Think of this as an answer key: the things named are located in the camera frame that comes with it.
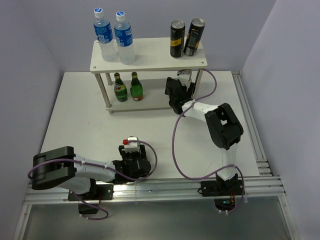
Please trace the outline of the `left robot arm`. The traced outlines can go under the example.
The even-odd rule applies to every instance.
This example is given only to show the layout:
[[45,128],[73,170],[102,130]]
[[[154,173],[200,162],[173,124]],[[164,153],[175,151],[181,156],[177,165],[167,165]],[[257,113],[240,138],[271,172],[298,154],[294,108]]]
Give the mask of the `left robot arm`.
[[118,147],[121,160],[99,162],[75,153],[64,146],[37,154],[27,177],[33,190],[63,188],[86,200],[96,197],[97,181],[121,185],[148,178],[154,171],[141,141],[127,141]]

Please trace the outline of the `green glass bottle front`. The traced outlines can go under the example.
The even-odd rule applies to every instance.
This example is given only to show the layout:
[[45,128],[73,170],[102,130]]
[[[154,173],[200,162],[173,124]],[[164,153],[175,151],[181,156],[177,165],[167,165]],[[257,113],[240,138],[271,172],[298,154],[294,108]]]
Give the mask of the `green glass bottle front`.
[[114,94],[119,102],[125,102],[128,100],[127,87],[121,79],[118,72],[114,73],[115,83],[114,83]]

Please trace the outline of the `green glass bottle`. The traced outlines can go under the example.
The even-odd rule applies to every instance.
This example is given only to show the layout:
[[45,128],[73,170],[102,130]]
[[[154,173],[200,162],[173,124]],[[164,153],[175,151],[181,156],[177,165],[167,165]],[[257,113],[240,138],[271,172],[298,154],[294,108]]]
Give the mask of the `green glass bottle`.
[[119,102],[125,102],[128,100],[127,87],[121,79],[118,72],[114,73],[115,83],[114,83],[114,94]]
[[138,79],[138,74],[134,71],[132,72],[131,77],[130,95],[134,101],[141,101],[143,99],[144,90],[141,82]]

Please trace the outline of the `small blue label water bottle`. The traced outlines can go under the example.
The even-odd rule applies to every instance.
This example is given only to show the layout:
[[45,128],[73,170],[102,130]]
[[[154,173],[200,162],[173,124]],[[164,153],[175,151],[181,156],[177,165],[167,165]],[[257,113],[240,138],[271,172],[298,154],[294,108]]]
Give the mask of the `small blue label water bottle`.
[[118,47],[119,59],[122,64],[131,65],[135,62],[131,24],[126,19],[124,11],[116,12],[115,16],[116,24],[114,25],[114,34]]

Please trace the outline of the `clear soda bottle front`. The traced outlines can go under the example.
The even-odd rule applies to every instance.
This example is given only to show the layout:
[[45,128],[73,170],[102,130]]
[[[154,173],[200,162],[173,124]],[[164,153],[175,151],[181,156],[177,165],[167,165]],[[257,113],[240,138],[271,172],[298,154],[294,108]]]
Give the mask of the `clear soda bottle front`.
[[129,143],[137,143],[139,141],[139,138],[136,137],[136,136],[130,136],[130,137],[127,138],[127,141]]

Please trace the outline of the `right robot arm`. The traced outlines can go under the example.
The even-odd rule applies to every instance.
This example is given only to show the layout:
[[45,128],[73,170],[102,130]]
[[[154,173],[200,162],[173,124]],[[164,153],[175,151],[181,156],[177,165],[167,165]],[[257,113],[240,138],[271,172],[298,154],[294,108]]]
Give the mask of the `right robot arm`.
[[[204,180],[216,175],[217,191],[222,195],[229,194],[235,181],[238,180],[239,168],[236,167],[236,152],[244,129],[232,107],[228,103],[210,105],[191,98],[190,91],[179,79],[168,77],[165,94],[169,96],[169,105],[178,115],[173,127],[171,152],[178,172],[188,180]],[[207,124],[209,135],[215,146],[221,149],[222,167],[203,177],[189,177],[178,166],[175,155],[175,136],[181,118],[194,118]]]

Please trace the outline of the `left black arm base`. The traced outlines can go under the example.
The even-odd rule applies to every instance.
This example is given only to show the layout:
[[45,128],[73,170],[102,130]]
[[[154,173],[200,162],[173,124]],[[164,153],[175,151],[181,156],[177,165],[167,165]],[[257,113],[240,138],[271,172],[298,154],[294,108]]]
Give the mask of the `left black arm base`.
[[[98,184],[94,187],[91,187],[89,192],[79,194],[78,196],[86,202],[98,201],[98,203],[93,203],[92,205],[95,207],[99,207],[102,200],[111,200],[113,198],[113,190],[113,184]],[[98,212],[98,209],[81,203],[81,201],[78,200],[76,196],[71,192],[69,192],[67,200],[71,202],[79,201],[78,212],[82,215],[91,216],[97,214]]]

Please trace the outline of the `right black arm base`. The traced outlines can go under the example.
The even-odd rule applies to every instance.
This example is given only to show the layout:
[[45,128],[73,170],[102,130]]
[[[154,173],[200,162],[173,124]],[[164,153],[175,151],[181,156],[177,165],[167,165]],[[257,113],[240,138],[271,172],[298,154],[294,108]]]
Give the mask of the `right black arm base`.
[[241,180],[208,180],[201,181],[197,193],[203,197],[222,197],[214,200],[218,210],[231,211],[236,207],[236,196],[244,195],[244,186]]

